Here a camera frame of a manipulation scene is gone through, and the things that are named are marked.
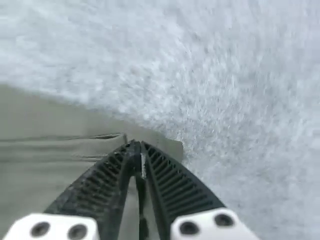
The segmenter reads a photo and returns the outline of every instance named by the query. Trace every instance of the khaki cloth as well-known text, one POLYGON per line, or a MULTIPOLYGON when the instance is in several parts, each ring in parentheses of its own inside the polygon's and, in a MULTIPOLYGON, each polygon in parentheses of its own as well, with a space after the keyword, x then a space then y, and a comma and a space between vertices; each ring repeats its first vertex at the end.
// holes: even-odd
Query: khaki cloth
MULTIPOLYGON (((45 210, 86 169, 132 139, 182 160, 182 143, 158 132, 0 85, 0 237, 14 220, 45 210)), ((119 239, 138 239, 135 188, 132 180, 119 239)))

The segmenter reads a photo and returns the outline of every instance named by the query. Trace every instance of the gray carpet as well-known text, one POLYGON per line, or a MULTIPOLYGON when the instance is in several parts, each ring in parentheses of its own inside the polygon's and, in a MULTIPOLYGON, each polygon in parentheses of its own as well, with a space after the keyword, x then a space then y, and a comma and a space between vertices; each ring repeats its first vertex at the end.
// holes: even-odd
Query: gray carpet
POLYGON ((320 235, 317 0, 0 0, 0 82, 183 141, 264 240, 320 235))

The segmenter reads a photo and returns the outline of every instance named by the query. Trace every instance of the olive fabric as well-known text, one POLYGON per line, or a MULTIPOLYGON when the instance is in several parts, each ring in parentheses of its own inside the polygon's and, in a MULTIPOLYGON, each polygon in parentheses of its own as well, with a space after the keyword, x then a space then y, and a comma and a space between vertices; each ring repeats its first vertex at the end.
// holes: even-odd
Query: olive fabric
MULTIPOLYGON (((42 212, 86 169, 132 139, 182 160, 182 143, 156 131, 0 85, 0 237, 14 220, 42 212)), ((138 239, 135 187, 132 179, 119 239, 138 239)))

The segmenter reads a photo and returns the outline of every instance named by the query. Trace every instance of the screw hole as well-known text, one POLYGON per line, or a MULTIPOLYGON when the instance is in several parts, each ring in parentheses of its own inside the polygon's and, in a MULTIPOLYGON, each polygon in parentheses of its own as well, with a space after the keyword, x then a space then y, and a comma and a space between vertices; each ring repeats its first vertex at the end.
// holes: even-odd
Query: screw hole
POLYGON ((70 240, 81 240, 87 235, 87 227, 83 224, 77 224, 70 228, 68 238, 70 240))
POLYGON ((49 231, 50 228, 50 224, 48 222, 39 222, 36 225, 33 226, 33 228, 31 229, 31 236, 32 237, 42 237, 44 235, 47 234, 47 232, 49 231))
POLYGON ((180 225, 180 231, 184 235, 194 235, 199 232, 199 228, 195 223, 186 221, 180 225))
POLYGON ((214 221, 219 227, 231 227, 234 224, 232 218, 225 214, 217 215, 214 221))

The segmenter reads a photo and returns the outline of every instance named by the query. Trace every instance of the ribbed rubber pad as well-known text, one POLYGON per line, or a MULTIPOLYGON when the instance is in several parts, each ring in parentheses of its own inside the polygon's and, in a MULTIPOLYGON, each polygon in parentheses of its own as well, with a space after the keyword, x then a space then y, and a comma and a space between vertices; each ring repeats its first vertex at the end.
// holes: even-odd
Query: ribbed rubber pad
POLYGON ((116 240, 130 177, 141 171, 140 143, 132 141, 94 164, 44 212, 91 217, 100 239, 116 240))
POLYGON ((177 217, 225 207, 179 162, 145 142, 141 149, 161 240, 170 239, 170 226, 177 217))

